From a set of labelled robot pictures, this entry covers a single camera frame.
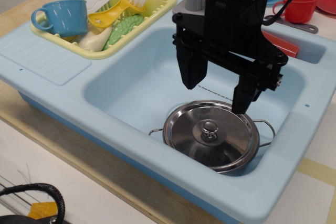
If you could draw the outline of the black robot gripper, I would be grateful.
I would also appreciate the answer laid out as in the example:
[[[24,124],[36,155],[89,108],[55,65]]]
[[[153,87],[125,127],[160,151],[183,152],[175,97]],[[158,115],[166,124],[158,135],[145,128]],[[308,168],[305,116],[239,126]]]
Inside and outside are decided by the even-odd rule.
[[[173,36],[183,84],[193,89],[211,61],[239,75],[232,112],[245,114],[261,91],[280,85],[288,58],[262,34],[280,17],[264,20],[267,0],[205,0],[204,16],[177,13]]]

